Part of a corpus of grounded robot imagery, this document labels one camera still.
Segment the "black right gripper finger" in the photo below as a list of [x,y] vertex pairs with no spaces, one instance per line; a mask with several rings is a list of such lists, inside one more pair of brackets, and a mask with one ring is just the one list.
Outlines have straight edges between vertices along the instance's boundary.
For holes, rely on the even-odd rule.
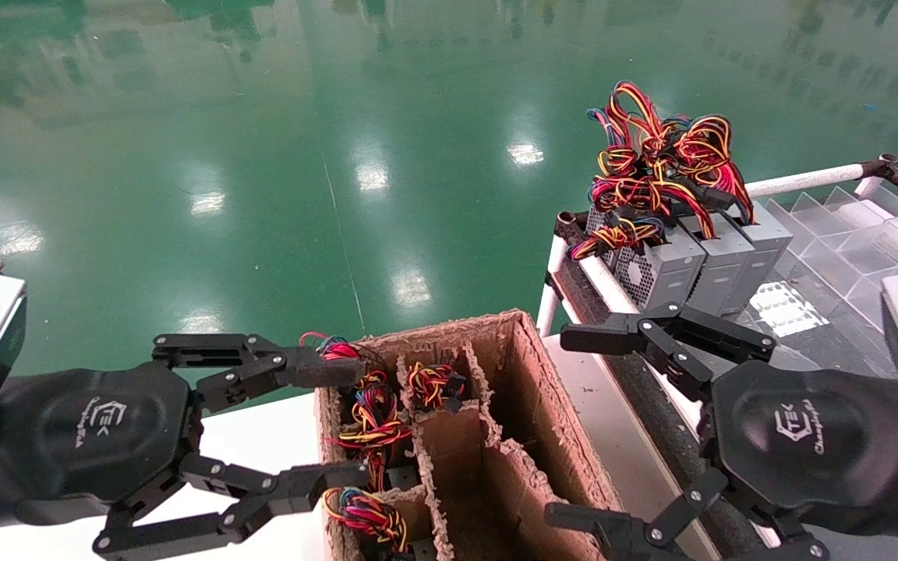
[[[546,525],[589,534],[606,560],[691,560],[677,546],[677,537],[733,488],[720,469],[699,476],[656,519],[648,522],[628,513],[551,502],[544,509]],[[733,556],[731,560],[829,560],[827,547],[796,520],[772,520],[780,546]]]
[[696,402],[709,399],[713,373],[692,349],[741,365],[748,360],[769,362],[776,341],[723,317],[671,302],[646,312],[613,312],[600,324],[564,324],[560,347],[586,354],[644,356],[681,394]]

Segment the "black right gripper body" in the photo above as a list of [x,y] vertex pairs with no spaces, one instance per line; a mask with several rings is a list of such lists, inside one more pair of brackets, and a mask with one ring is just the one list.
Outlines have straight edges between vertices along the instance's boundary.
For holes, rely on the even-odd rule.
[[898,382],[745,362],[712,381],[714,464],[759,516],[898,538]]

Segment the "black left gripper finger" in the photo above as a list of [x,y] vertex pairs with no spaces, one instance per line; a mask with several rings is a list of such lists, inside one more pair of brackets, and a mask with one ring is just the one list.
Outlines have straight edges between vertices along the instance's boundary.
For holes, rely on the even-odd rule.
[[309,347],[282,347],[257,334],[165,333],[154,338],[153,359],[169,369],[214,369],[196,381],[199,408],[218,413],[285,387],[354,386],[363,360],[327,360]]
[[136,525],[147,502],[111,509],[93,551],[97,556],[184,556],[240,544],[272,519],[310,513],[325,491],[361,487],[369,479],[363,462],[295,466],[270,475],[200,454],[175,465],[172,491],[185,484],[234,500],[224,512]]

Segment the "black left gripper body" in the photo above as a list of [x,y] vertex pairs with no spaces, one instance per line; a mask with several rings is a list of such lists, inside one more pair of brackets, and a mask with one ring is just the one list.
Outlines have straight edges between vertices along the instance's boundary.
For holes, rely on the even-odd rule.
[[0,394],[0,527],[154,510],[199,443],[188,381],[157,362],[11,379]]

